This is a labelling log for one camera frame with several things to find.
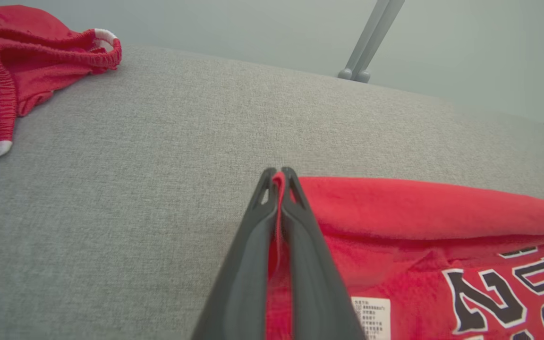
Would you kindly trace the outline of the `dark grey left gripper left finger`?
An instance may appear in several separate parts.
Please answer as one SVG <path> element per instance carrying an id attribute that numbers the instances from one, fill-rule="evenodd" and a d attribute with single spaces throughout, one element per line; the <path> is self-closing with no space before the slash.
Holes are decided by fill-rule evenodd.
<path id="1" fill-rule="evenodd" d="M 263 340 L 269 249 L 278 216 L 275 168 L 263 171 L 192 334 L 193 340 Z"/>

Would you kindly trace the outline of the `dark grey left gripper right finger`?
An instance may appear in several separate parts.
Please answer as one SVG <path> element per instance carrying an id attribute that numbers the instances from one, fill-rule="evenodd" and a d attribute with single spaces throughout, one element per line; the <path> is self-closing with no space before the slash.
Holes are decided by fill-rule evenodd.
<path id="1" fill-rule="evenodd" d="M 298 175 L 289 167 L 281 199 L 281 226 L 290 248 L 293 338 L 364 340 L 348 291 L 315 219 Z"/>

